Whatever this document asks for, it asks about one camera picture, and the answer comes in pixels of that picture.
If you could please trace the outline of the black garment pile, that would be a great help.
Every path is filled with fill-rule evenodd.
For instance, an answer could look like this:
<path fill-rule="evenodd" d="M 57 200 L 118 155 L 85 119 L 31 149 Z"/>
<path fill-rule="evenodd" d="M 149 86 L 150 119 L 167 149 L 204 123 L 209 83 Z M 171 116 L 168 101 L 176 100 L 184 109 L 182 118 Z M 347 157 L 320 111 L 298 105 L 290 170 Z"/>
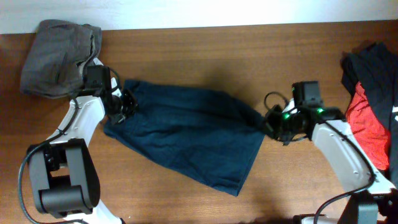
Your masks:
<path fill-rule="evenodd" d="M 373 43 L 341 59 L 341 82 L 351 95 L 362 84 L 373 113 L 391 134 L 389 168 L 380 170 L 397 185 L 397 55 L 383 43 Z"/>

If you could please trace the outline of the red mesh garment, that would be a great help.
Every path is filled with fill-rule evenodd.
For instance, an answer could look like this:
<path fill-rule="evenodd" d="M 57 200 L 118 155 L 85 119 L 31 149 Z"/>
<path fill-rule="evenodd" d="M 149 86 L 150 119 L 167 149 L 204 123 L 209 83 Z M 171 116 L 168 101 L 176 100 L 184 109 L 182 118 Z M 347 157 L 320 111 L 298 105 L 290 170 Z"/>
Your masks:
<path fill-rule="evenodd" d="M 360 82 L 355 86 L 354 95 L 345 115 L 355 139 L 374 166 L 379 170 L 387 170 L 391 134 L 373 113 Z"/>

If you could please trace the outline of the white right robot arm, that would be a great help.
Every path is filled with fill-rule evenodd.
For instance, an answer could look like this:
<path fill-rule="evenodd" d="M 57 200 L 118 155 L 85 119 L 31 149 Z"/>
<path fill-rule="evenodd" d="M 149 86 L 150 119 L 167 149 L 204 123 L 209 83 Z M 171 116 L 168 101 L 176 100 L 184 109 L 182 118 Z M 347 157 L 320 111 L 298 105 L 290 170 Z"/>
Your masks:
<path fill-rule="evenodd" d="M 266 136 L 287 146 L 309 139 L 325 156 L 344 193 L 324 202 L 314 214 L 296 215 L 294 223 L 397 223 L 397 189 L 371 162 L 344 114 L 325 107 L 317 81 L 292 85 L 293 98 L 267 109 Z"/>

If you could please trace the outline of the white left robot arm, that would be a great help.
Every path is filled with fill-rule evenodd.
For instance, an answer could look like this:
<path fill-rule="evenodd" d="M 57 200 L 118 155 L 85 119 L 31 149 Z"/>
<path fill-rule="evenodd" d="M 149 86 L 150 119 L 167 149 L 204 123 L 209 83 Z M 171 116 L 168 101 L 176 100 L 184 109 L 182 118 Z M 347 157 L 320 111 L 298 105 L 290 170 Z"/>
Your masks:
<path fill-rule="evenodd" d="M 136 108 L 136 98 L 121 88 L 112 68 L 85 69 L 83 87 L 72 94 L 60 125 L 45 141 L 28 148 L 19 168 L 19 179 L 29 169 L 39 213 L 53 216 L 57 223 L 123 223 L 100 199 L 100 180 L 88 146 L 104 118 L 121 124 Z"/>

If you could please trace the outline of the dark blue shorts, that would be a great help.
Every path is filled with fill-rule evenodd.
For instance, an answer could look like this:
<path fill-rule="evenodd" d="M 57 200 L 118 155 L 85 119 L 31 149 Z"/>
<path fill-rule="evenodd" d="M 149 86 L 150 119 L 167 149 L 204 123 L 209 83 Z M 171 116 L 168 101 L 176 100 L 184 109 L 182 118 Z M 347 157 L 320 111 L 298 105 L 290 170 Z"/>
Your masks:
<path fill-rule="evenodd" d="M 152 162 L 238 196 L 265 137 L 262 116 L 223 91 L 127 80 L 136 112 L 104 133 Z"/>

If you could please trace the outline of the folded grey shorts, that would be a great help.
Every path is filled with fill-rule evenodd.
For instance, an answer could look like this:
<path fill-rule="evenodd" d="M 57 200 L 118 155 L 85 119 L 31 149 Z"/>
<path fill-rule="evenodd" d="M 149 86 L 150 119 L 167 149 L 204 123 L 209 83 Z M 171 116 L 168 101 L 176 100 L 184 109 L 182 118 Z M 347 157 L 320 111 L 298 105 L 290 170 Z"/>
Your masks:
<path fill-rule="evenodd" d="M 62 98 L 83 86 L 84 69 L 101 51 L 102 30 L 89 24 L 40 22 L 21 71 L 20 91 Z"/>

